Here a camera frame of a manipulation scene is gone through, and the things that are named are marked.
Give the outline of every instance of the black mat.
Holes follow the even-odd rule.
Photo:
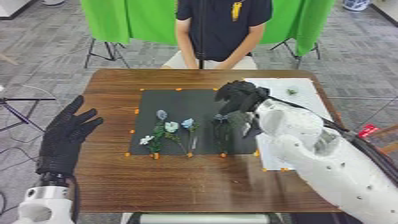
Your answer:
[[[140,113],[135,120],[135,134],[131,140],[131,154],[149,154],[145,146],[138,145],[140,139],[153,135],[153,128],[156,124],[156,111],[163,110],[169,114],[167,122],[179,123],[192,118],[199,123],[197,135],[197,148],[193,154],[220,154],[220,149],[215,144],[213,137],[213,117],[218,113],[222,102],[216,103],[213,90],[147,90],[142,92],[140,100]],[[247,121],[247,115],[232,113],[229,115],[229,122],[232,127],[231,144],[227,153],[247,154],[256,151],[256,140],[243,140],[243,125]],[[183,145],[188,144],[188,131],[179,127],[177,136],[181,138]],[[161,139],[161,151],[163,155],[183,155],[185,152],[176,143],[169,139]]]

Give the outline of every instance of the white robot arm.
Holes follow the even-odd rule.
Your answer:
[[[398,224],[398,188],[316,114],[268,99],[256,109],[273,155],[332,205],[364,224]]]

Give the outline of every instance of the white flower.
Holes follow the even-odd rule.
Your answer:
[[[190,129],[192,125],[193,125],[193,119],[190,118],[188,120],[183,121],[181,126],[183,128]]]
[[[174,133],[176,130],[177,130],[177,128],[179,128],[179,125],[177,125],[176,122],[167,122],[167,123],[165,123],[165,131],[167,131],[167,132]]]
[[[149,141],[153,140],[154,136],[145,136],[145,138],[140,139],[140,145],[147,145]]]

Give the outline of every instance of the black shirt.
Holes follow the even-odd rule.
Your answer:
[[[204,60],[224,61],[232,54],[250,26],[263,24],[272,18],[272,0],[204,0]],[[232,21],[232,4],[241,1],[240,17]],[[200,0],[177,1],[177,20],[192,18],[190,41],[195,55],[199,52],[200,34]]]

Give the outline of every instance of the wooden table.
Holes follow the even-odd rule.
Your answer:
[[[211,89],[241,78],[309,78],[330,114],[332,104],[305,71],[99,70],[85,108],[105,118],[78,162],[81,212],[337,212],[295,171],[263,172],[252,155],[124,157],[140,89]]]

